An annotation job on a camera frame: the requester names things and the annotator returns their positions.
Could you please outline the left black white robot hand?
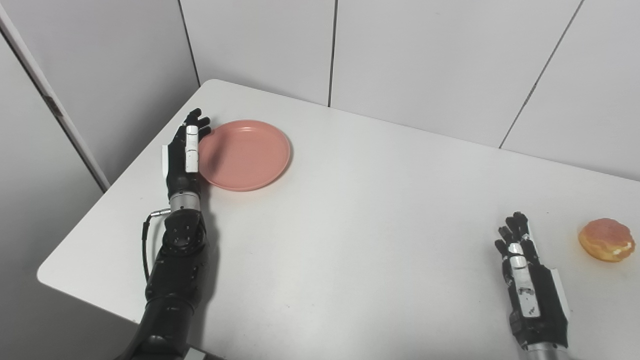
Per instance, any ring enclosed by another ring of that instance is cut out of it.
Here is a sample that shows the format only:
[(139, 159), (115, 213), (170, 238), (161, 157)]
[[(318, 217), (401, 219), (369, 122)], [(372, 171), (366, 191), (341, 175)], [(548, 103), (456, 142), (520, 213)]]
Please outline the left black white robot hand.
[(167, 198), (179, 194), (181, 192), (192, 192), (197, 195), (201, 194), (201, 184), (198, 175), (188, 173), (186, 171), (186, 128), (195, 126), (198, 140), (211, 133), (211, 120), (209, 117), (202, 117), (202, 110), (193, 109), (185, 118), (185, 121), (177, 128), (172, 141), (167, 145), (166, 165), (167, 174)]

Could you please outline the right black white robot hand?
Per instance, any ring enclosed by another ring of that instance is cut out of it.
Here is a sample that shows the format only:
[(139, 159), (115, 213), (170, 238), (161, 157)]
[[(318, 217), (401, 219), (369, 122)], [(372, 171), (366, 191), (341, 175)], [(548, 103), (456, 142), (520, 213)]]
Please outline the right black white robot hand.
[(511, 305), (509, 326), (529, 358), (559, 357), (569, 350), (569, 305), (557, 269), (541, 263), (528, 217), (516, 211), (494, 242)]

